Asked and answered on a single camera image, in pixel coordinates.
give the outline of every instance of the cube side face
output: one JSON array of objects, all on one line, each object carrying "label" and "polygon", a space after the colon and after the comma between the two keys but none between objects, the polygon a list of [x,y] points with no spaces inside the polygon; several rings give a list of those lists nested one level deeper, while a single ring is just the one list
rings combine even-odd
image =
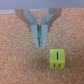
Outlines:
[{"label": "cube side face", "polygon": [[63,69],[65,66],[64,49],[50,49],[50,60],[49,60],[49,62],[50,62],[50,68]]}]

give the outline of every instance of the brown speckled surface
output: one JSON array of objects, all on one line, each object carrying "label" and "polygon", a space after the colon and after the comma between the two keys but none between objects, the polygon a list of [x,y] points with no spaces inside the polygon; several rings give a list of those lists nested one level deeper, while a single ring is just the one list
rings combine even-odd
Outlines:
[{"label": "brown speckled surface", "polygon": [[[46,11],[33,13],[40,24]],[[49,68],[50,49],[65,50],[63,70]],[[84,84],[84,8],[62,10],[44,50],[15,14],[0,16],[0,84]]]}]

